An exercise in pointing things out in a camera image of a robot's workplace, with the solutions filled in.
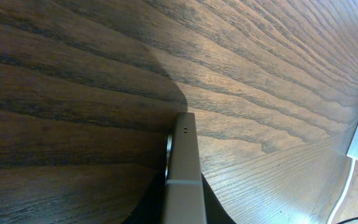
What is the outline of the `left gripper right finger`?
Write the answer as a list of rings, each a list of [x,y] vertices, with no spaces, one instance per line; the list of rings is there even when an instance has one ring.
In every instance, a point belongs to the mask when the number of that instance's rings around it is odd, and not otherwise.
[[[207,224],[236,224],[227,214],[208,181],[201,175],[203,181],[204,204]]]

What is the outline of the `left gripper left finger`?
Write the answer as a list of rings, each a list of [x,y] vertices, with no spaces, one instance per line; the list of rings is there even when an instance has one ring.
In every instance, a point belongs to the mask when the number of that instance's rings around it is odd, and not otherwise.
[[[165,196],[165,174],[155,175],[135,209],[122,224],[160,224]]]

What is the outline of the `Galaxy S25 Ultra smartphone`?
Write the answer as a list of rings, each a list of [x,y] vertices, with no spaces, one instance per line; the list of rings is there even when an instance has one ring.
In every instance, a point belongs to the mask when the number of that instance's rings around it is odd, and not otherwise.
[[[167,141],[164,224],[206,223],[200,155],[193,113],[178,113]]]

